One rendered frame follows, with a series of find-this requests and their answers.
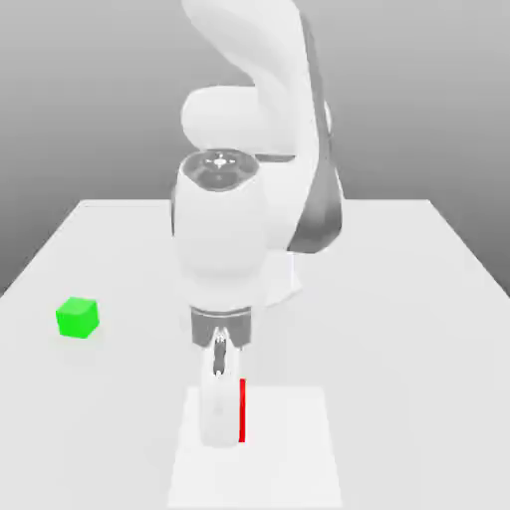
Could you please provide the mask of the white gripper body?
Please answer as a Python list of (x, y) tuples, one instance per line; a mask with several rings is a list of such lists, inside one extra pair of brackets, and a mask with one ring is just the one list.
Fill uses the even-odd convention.
[(228, 347), (224, 371), (213, 372), (214, 349), (203, 353), (199, 383), (199, 433), (208, 447), (234, 447), (239, 439), (240, 351)]

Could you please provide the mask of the small green cube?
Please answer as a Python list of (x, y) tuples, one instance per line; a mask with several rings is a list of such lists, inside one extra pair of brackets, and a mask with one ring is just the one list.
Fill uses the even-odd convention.
[(56, 311), (59, 333), (62, 336), (86, 339), (100, 324), (96, 300), (70, 297)]

